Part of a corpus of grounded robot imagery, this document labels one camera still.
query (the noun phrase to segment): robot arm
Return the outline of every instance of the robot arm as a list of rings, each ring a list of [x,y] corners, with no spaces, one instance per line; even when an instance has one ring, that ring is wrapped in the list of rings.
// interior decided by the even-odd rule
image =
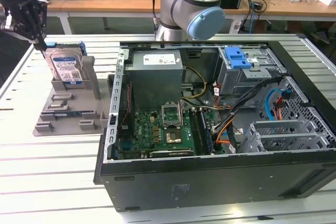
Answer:
[[[6,15],[6,20],[0,26],[1,31],[28,40],[37,50],[45,51],[47,4],[38,0],[0,0],[0,3]]]
[[[161,23],[156,40],[206,40],[224,24],[221,0],[161,0]]]

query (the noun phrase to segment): yellow wire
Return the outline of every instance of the yellow wire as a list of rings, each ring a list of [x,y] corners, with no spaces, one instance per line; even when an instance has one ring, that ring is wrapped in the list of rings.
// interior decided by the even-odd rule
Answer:
[[[181,98],[183,98],[183,99],[191,99],[191,98],[197,98],[197,97],[200,97],[202,94],[204,94],[205,93],[205,91],[206,91],[206,82],[205,82],[205,80],[204,80],[204,78],[201,76],[201,74],[199,73],[199,72],[197,72],[195,69],[193,69],[192,67],[188,67],[188,66],[186,66],[185,68],[189,68],[189,69],[191,69],[191,70],[193,70],[201,79],[202,79],[202,81],[203,81],[203,90],[201,91],[201,93],[199,93],[199,94],[196,94],[196,95],[192,95],[192,96],[190,96],[190,97],[181,97]]]

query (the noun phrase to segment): laboratory floor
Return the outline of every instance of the laboratory floor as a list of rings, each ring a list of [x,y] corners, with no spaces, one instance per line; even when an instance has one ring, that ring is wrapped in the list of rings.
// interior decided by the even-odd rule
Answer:
[[[102,18],[70,18],[73,34],[152,34],[153,23],[150,18],[108,18],[110,28],[105,30]],[[225,23],[219,33],[228,33],[231,22]],[[285,33],[285,21],[273,21],[268,33]],[[309,37],[314,25],[313,22],[303,22],[303,31]],[[63,34],[61,23],[56,17],[48,17],[47,34]],[[315,45],[331,60],[336,63],[336,40],[330,45],[324,42],[313,41]],[[13,71],[21,57],[29,47],[29,43],[13,38],[0,32],[0,87]]]

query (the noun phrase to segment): wooden table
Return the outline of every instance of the wooden table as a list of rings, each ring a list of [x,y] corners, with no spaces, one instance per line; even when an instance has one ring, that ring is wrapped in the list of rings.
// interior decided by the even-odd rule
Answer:
[[[266,11],[260,19],[335,21],[336,6],[326,6],[315,0],[294,2],[288,0],[265,0]],[[102,17],[105,28],[107,17],[152,17],[152,0],[51,0],[48,16],[60,18],[65,34],[72,34],[69,17]],[[160,0],[155,1],[155,11],[160,16]],[[248,13],[247,0],[242,0],[239,9],[224,10],[227,19],[233,19],[230,33],[238,33],[238,27]]]
[[[325,20],[336,21],[336,6],[327,6],[317,0],[289,2],[289,0],[265,0],[267,9],[262,19],[284,20]],[[247,0],[242,0],[241,9],[248,8]]]

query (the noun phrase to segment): hard drive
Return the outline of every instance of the hard drive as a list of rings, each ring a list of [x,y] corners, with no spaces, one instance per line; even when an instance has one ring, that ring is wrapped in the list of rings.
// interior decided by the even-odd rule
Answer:
[[[54,80],[62,81],[66,88],[84,88],[83,80],[88,77],[82,70],[82,58],[86,50],[79,44],[52,44],[46,50],[46,60]]]

